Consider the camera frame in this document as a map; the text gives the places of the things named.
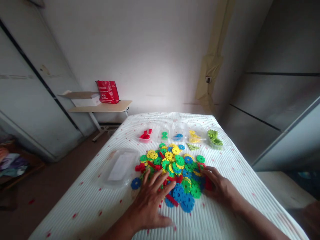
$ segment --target red shopping bag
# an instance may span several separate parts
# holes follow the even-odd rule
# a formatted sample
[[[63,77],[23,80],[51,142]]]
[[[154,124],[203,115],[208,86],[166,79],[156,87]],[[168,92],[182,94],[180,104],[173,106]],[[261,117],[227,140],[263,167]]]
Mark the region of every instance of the red shopping bag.
[[[119,102],[119,95],[116,82],[96,81],[100,93],[100,102],[116,104]]]

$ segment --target container with red pieces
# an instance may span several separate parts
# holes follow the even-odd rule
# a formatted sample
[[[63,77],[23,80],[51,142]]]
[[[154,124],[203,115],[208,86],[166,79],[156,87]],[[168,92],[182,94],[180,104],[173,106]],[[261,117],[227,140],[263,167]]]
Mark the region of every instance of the container with red pieces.
[[[137,140],[141,143],[149,143],[151,141],[151,136],[153,134],[152,127],[149,125],[144,125],[136,136]]]

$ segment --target plastic storage box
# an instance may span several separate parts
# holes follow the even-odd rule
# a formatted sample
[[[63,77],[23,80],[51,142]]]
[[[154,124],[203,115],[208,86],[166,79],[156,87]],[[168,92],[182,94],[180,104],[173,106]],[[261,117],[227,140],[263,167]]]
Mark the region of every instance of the plastic storage box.
[[[159,127],[156,128],[156,126],[152,126],[149,124],[142,125],[141,128],[137,131],[136,139],[141,143],[149,143],[151,139],[153,139],[153,136],[157,134],[157,130],[159,130]],[[143,134],[148,135],[149,138],[141,137]]]
[[[187,124],[176,122],[172,125],[172,140],[176,142],[185,142],[187,138]]]
[[[207,139],[207,134],[200,123],[188,122],[189,142],[192,144],[200,144]]]
[[[165,134],[162,134],[163,132],[167,132],[167,138],[165,138]],[[172,125],[171,124],[163,124],[160,125],[157,142],[167,142],[168,139],[171,138],[172,135]]]
[[[99,186],[103,188],[122,188],[130,182],[134,166],[139,163],[139,152],[123,148],[110,155],[101,169],[98,178]]]
[[[232,142],[230,140],[230,138],[228,137],[228,135],[224,132],[224,130],[222,128],[218,128],[218,127],[208,127],[206,128],[206,131],[207,131],[207,134],[208,134],[208,131],[209,130],[213,130],[213,131],[217,131],[218,132],[218,136],[217,138],[219,140],[222,141],[223,145],[217,145],[215,144],[213,141],[211,141],[209,135],[208,135],[208,138],[207,138],[207,143],[210,147],[212,147],[213,149],[216,149],[216,150],[223,150],[227,147],[230,147],[232,146]]]

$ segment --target bed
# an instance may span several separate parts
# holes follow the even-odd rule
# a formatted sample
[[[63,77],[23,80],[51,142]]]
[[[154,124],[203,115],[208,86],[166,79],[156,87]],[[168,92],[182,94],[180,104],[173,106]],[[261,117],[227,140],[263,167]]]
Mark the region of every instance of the bed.
[[[204,128],[220,127],[212,115],[143,113],[127,117],[35,229],[30,239],[98,239],[125,212],[137,192],[133,191],[130,185],[122,189],[99,187],[97,179],[109,154],[120,148],[136,149],[141,155],[147,150],[158,149],[159,141],[140,143],[136,139],[138,129],[145,123],[161,125],[176,122],[196,122]],[[272,196],[236,146],[215,150],[206,143],[201,143],[199,147],[201,155],[206,158],[206,165],[216,167],[254,207],[290,239],[308,239],[296,221]],[[187,147],[183,153],[194,155]],[[169,216],[175,227],[143,230],[138,232],[134,239],[257,238],[238,216],[205,195],[195,200],[191,214],[182,211],[180,206],[169,208],[165,203],[159,208],[159,212]]]

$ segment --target brown floor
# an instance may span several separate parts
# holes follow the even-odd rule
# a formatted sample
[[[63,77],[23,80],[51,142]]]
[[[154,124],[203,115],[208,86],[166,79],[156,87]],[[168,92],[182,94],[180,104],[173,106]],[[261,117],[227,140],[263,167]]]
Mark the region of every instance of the brown floor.
[[[27,239],[109,139],[88,139],[58,163],[48,165],[18,184],[18,209],[0,212],[0,239]]]

